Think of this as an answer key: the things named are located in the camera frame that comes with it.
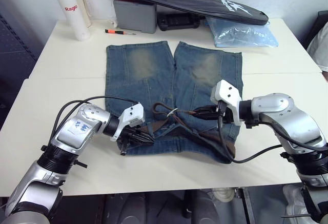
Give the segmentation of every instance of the robotic arm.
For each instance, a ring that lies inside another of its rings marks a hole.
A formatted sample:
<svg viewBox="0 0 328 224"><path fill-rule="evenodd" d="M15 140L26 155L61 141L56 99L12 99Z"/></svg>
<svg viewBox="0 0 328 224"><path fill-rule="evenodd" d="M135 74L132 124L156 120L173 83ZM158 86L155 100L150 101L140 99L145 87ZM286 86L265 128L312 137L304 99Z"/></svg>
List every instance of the robotic arm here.
<svg viewBox="0 0 328 224"><path fill-rule="evenodd" d="M78 113L59 129L47 146L42 146L43 154L26 172L10 196L6 223L49 223L55 214L63 192L59 188L65 183L73 165L87 167L77 160L94 134L106 134L111 141L122 136L134 140L152 140L146 134L133 133L131 128L145 121L144 108L136 104L125 109L117 118L92 104L84 104Z"/></svg>
<svg viewBox="0 0 328 224"><path fill-rule="evenodd" d="M295 164L304 183L302 192L311 218L316 222L324 216L328 218L327 142L313 118L282 93L242 101L238 89L225 80L212 89L211 101L217 105L197 108L194 116L201 119L223 116L224 123L241 125L244 121L247 128L259 124L273 128L285 150L281 156Z"/></svg>

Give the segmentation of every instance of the gray box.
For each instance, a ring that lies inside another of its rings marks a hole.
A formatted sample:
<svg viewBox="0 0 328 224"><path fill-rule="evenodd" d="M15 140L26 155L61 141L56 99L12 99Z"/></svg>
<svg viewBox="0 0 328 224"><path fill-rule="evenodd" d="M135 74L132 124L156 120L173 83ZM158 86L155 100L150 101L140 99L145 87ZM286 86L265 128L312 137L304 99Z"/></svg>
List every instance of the gray box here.
<svg viewBox="0 0 328 224"><path fill-rule="evenodd" d="M156 4L139 0L114 0L119 28L155 33Z"/></svg>

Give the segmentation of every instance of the white water bottle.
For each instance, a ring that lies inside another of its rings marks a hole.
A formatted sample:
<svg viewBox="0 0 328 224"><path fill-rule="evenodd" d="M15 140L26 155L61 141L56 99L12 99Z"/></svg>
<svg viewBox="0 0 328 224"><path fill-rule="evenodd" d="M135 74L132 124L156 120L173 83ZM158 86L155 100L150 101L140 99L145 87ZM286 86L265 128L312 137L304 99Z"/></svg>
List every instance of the white water bottle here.
<svg viewBox="0 0 328 224"><path fill-rule="evenodd" d="M79 41L90 38L90 32L85 24L76 0L58 0L65 14L67 22L72 27L75 37Z"/></svg>

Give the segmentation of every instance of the jeans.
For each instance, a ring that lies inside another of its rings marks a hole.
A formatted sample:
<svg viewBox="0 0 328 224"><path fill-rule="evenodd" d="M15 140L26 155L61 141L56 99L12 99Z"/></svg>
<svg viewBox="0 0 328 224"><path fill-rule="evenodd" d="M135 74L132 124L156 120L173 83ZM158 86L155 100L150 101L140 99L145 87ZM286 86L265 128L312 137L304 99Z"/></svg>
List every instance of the jeans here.
<svg viewBox="0 0 328 224"><path fill-rule="evenodd" d="M218 150L221 153L217 153L188 139L191 130L217 135L217 121L201 120L179 113L178 116L190 129L170 120L165 126L152 132L152 123L164 117L155 116L151 107L158 101L182 110L212 105L211 90L222 79L235 86L241 96L241 68L241 53L210 50L183 42L179 43L174 57L164 41L108 46L105 95L139 101L145 110L148 130L155 138L152 146L128 145L127 155L191 151L205 154L218 162L229 163L220 146ZM121 100L106 99L106 110L116 116L128 105ZM222 135L225 139L235 142L239 128L232 124L224 125Z"/></svg>

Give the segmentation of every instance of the blue plastic bag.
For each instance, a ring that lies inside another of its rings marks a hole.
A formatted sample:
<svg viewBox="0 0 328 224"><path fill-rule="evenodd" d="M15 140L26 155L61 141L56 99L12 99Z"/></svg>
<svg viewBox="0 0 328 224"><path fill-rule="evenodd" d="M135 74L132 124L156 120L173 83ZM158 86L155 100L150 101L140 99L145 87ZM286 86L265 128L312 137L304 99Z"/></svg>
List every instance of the blue plastic bag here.
<svg viewBox="0 0 328 224"><path fill-rule="evenodd" d="M278 41L264 26L236 23L222 19L206 17L214 35L216 47L277 47Z"/></svg>

